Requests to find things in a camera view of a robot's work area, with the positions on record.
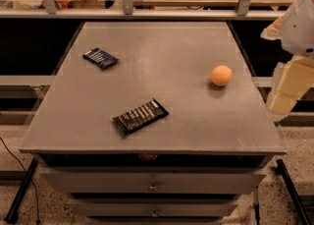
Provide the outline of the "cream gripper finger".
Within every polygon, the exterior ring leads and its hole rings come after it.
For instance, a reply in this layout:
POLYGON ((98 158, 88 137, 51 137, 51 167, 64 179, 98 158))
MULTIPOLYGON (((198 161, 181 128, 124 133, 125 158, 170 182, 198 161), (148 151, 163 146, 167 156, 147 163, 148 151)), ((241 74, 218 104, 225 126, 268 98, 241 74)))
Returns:
POLYGON ((261 32, 261 37, 267 40, 278 40, 282 38, 283 17, 278 17, 261 32))
POLYGON ((268 111, 286 116, 312 85, 314 85, 313 58, 294 55, 285 64, 279 62, 272 77, 268 111))

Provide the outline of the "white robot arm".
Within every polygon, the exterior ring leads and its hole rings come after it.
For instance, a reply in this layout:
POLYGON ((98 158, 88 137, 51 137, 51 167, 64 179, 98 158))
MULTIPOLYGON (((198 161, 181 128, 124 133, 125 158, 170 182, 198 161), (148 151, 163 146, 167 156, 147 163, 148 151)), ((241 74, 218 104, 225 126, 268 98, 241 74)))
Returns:
POLYGON ((314 0, 295 0, 261 37, 279 39, 292 55, 286 64, 277 64, 266 101, 267 117, 280 121, 314 85, 314 0))

